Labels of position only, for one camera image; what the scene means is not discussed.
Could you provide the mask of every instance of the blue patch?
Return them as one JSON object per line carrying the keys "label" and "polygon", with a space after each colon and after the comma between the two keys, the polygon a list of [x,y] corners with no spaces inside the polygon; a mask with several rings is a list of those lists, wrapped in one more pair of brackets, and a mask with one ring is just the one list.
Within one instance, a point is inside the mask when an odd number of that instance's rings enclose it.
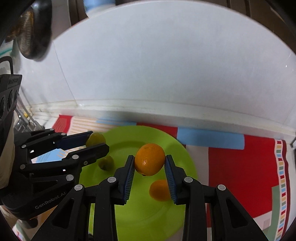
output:
{"label": "blue patch", "polygon": [[118,121],[118,120],[104,120],[104,119],[97,119],[97,123],[105,124],[105,125],[113,125],[113,126],[136,126],[136,122],[129,122],[129,121]]}
{"label": "blue patch", "polygon": [[61,153],[65,153],[62,149],[55,149],[37,157],[36,162],[60,161],[64,158]]}
{"label": "blue patch", "polygon": [[177,140],[185,145],[244,149],[244,135],[178,127]]}
{"label": "blue patch", "polygon": [[98,7],[98,6],[102,6],[102,5],[106,5],[106,4],[114,4],[115,5],[115,0],[83,0],[84,3],[84,9],[86,12],[88,12],[89,10]]}

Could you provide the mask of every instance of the green plate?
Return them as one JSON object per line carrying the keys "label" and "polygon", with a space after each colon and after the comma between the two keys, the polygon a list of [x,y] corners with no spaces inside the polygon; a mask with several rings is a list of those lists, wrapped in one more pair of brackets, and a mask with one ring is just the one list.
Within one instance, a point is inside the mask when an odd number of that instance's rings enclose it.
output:
{"label": "green plate", "polygon": [[[136,155],[138,149],[147,143],[160,145],[165,154],[171,154],[176,166],[182,167],[188,176],[197,178],[193,161],[186,149],[169,134],[147,126],[122,126],[104,133],[109,155],[115,168],[124,166],[128,155]],[[103,171],[98,163],[82,168],[79,183],[85,187],[99,184],[113,176],[112,171]],[[144,177],[135,171],[130,198],[124,206],[115,206],[116,227],[119,241],[161,241],[165,240],[184,223],[185,206],[174,205],[173,201],[158,202],[149,195],[150,185],[165,179],[162,168],[157,174]],[[91,208],[89,232],[93,230],[94,204]]]}

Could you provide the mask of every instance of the green lime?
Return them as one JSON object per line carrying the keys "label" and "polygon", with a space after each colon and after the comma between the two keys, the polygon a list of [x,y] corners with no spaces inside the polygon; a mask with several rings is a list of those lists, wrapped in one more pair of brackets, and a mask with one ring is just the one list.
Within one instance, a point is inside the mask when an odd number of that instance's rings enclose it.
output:
{"label": "green lime", "polygon": [[111,171],[115,165],[111,156],[107,155],[97,160],[99,167],[104,171]]}
{"label": "green lime", "polygon": [[86,145],[86,147],[90,147],[90,146],[94,146],[94,145],[101,144],[101,143],[106,144],[105,137],[99,132],[94,132],[90,135],[90,137],[86,141],[85,145]]}

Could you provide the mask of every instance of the colorful tablecloth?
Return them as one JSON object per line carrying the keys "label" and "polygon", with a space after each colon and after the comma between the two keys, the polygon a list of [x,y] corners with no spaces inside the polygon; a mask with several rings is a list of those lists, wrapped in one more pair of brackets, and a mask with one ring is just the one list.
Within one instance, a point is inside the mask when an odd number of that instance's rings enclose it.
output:
{"label": "colorful tablecloth", "polygon": [[[254,218],[269,240],[280,240],[290,216],[290,179],[284,140],[147,123],[121,122],[60,115],[53,128],[68,135],[85,131],[106,132],[117,126],[145,125],[160,129],[178,141],[195,163],[199,181],[224,184]],[[54,150],[36,162],[56,161],[69,151]],[[208,240],[211,223],[207,207]]]}

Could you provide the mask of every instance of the white tiled wall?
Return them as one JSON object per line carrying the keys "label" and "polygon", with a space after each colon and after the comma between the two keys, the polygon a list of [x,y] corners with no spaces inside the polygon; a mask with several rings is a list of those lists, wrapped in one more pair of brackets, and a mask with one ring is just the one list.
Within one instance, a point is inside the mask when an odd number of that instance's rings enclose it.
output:
{"label": "white tiled wall", "polygon": [[296,128],[296,55],[229,9],[191,1],[123,5],[73,26],[54,47],[51,60],[22,69],[25,91],[41,86],[33,104],[171,102]]}

